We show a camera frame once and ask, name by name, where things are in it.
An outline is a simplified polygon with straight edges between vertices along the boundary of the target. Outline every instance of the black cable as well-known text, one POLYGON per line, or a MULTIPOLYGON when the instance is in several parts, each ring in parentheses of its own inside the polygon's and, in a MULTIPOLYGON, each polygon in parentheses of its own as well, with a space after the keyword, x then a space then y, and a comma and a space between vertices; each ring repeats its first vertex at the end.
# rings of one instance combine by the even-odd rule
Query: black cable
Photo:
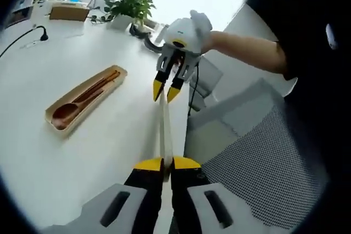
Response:
POLYGON ((43 29, 43 35, 40 37, 40 41, 46 41, 49 37, 46 33, 46 28, 44 26, 37 26, 35 28, 32 28, 31 30, 28 30, 26 33, 22 34, 21 36, 19 36, 17 39, 15 39, 14 41, 12 41, 12 43, 10 45, 7 46, 7 48, 5 48, 5 50, 1 53, 0 58, 2 57, 2 55, 4 55, 4 53, 13 45, 16 43, 16 41, 18 41, 21 37, 27 35, 28 33, 36 30, 37 28, 42 28, 43 29))
POLYGON ((191 107, 193 106, 193 100, 194 100, 195 91, 196 91, 197 83, 198 83, 198 82, 199 82, 199 64, 196 64, 196 82, 195 82, 195 87, 194 87, 193 95, 191 96, 191 100, 190 100, 190 104, 189 104, 188 116, 190 116, 191 107))

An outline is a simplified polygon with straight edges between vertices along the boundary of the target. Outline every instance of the white desk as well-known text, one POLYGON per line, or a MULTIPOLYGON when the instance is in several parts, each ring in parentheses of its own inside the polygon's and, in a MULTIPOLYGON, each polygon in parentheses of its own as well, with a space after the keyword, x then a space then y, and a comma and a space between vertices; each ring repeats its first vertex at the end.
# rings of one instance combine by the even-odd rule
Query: white desk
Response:
MULTIPOLYGON (((123 184, 137 162, 159 154, 158 103, 152 100, 157 55, 105 25, 48 19, 41 24, 47 26, 47 42, 19 49, 40 37, 37 30, 0 59, 1 175, 40 229, 75 219, 88 200, 123 184), (112 64, 128 71, 124 83, 68 139, 59 139, 44 121, 45 109, 112 64)), ((175 155, 184 152, 188 99, 185 84, 169 105, 175 155)), ((164 184, 155 233, 168 232, 172 214, 170 186, 164 184)))

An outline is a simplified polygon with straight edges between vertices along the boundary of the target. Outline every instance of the plant pot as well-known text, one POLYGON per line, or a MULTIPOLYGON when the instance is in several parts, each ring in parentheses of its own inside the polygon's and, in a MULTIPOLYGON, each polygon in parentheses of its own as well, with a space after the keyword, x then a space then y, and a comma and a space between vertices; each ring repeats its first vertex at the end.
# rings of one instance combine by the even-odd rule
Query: plant pot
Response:
POLYGON ((125 31, 129 25, 133 22, 133 18, 130 16, 120 15, 115 17, 111 22, 111 28, 116 30, 125 31))

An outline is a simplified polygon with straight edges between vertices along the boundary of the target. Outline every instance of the forearm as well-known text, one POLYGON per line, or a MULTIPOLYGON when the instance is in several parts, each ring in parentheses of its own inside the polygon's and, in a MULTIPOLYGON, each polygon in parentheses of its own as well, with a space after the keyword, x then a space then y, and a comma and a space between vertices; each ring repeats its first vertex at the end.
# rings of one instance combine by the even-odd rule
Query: forearm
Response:
POLYGON ((269 72, 286 72, 285 54, 276 42, 219 31, 211 32, 211 39, 212 49, 225 55, 269 72))

